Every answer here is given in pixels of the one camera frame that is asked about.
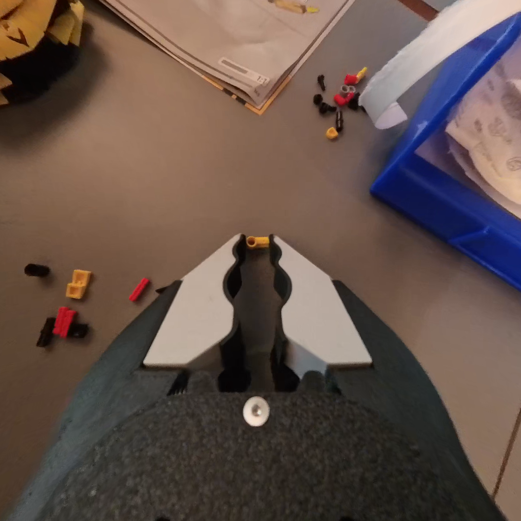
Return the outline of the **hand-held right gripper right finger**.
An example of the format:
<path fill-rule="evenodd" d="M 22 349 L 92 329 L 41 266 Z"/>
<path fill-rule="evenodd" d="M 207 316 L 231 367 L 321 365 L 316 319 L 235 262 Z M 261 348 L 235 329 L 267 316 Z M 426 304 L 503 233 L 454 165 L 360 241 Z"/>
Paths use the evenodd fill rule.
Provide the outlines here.
<path fill-rule="evenodd" d="M 333 279 L 282 238 L 269 237 L 274 288 L 281 299 L 272 368 L 301 379 L 308 371 L 367 368 L 373 359 Z"/>

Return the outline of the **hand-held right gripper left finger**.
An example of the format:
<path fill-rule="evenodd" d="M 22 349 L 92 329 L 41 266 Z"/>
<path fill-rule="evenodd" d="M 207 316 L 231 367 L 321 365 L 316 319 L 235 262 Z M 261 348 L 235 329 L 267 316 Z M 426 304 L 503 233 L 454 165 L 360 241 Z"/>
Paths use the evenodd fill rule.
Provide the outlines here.
<path fill-rule="evenodd" d="M 220 367 L 220 344 L 234 329 L 227 282 L 244 240 L 236 234 L 181 279 L 144 367 Z"/>

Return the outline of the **yellow brick toy car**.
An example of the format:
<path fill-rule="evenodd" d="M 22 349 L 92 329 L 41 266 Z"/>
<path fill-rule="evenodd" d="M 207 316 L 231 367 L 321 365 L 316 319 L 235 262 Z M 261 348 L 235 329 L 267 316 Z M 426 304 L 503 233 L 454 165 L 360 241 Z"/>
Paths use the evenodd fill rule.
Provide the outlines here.
<path fill-rule="evenodd" d="M 77 62 L 81 1 L 1 1 L 1 107 L 33 100 Z"/>

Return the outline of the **grey desk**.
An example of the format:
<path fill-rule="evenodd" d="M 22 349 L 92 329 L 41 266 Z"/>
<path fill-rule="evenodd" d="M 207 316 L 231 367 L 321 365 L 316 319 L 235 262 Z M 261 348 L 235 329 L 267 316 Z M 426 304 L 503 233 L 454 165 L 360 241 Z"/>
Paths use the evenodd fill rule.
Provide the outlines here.
<path fill-rule="evenodd" d="M 237 233 L 275 233 L 342 280 L 414 353 L 492 498 L 519 519 L 520 293 L 373 199 L 400 131 L 359 112 L 329 142 L 316 77 L 378 70 L 436 11 L 355 1 L 258 116 L 86 2 L 76 67 L 1 111 L 1 517 L 78 382 L 150 303 L 143 278 L 182 277 Z M 46 265 L 46 278 L 24 274 Z M 92 273 L 66 297 L 76 269 Z M 68 306 L 83 339 L 36 346 Z"/>

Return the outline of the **yellow and black loose bricks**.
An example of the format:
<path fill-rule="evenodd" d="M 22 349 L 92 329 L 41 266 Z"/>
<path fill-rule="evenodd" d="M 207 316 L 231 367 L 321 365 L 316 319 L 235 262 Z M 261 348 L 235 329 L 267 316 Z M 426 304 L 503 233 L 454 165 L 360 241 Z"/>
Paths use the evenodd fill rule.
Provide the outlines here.
<path fill-rule="evenodd" d="M 46 265 L 27 264 L 24 274 L 29 277 L 46 278 L 50 275 L 50 268 Z M 76 269 L 73 271 L 72 280 L 66 288 L 66 297 L 81 300 L 88 289 L 92 273 L 88 270 Z M 89 325 L 76 320 L 77 312 L 68 306 L 58 309 L 55 317 L 46 318 L 40 331 L 36 346 L 48 348 L 55 337 L 83 339 L 89 331 Z"/>

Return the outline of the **blue plastic bin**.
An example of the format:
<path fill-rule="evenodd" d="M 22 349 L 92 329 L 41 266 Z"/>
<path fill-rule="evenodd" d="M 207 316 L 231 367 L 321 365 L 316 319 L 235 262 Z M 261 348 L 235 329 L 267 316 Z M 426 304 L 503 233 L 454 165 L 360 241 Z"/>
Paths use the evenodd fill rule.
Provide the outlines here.
<path fill-rule="evenodd" d="M 473 168 L 446 133 L 466 94 L 515 43 L 520 14 L 441 66 L 371 194 L 520 290 L 520 211 Z"/>

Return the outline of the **cluster of tiny pin pieces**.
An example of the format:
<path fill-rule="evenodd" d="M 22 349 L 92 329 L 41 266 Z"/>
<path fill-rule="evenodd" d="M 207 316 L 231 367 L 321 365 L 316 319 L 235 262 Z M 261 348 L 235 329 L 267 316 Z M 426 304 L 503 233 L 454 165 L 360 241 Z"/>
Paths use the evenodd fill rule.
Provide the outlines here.
<path fill-rule="evenodd" d="M 320 92 L 313 96 L 312 103 L 321 116 L 328 114 L 335 115 L 334 125 L 329 127 L 325 132 L 325 137 L 328 141 L 337 140 L 343 133 L 344 108 L 354 112 L 361 110 L 364 114 L 367 113 L 366 109 L 361 105 L 361 92 L 358 90 L 361 82 L 366 78 L 367 72 L 368 68 L 364 67 L 354 75 L 347 74 L 338 92 L 334 95 L 332 104 L 326 102 L 323 96 L 323 94 L 326 93 L 325 76 L 317 76 L 317 84 L 320 88 Z"/>

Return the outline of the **patterned white paper bag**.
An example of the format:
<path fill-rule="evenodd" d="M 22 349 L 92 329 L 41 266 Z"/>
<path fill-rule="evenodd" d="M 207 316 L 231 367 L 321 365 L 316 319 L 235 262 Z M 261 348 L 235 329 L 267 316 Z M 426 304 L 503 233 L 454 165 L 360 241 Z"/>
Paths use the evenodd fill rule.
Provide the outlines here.
<path fill-rule="evenodd" d="M 399 97 L 458 50 L 520 14 L 520 1 L 457 1 L 368 82 L 361 105 L 378 129 L 407 120 Z M 520 36 L 456 103 L 445 129 L 466 175 L 520 218 Z"/>

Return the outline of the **open instruction booklet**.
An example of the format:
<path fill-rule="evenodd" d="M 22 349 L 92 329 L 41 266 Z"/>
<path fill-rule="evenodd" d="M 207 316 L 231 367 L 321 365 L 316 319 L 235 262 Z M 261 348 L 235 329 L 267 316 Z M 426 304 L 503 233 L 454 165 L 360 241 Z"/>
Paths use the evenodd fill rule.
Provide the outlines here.
<path fill-rule="evenodd" d="M 353 1 L 101 1 L 149 42 L 262 115 Z"/>

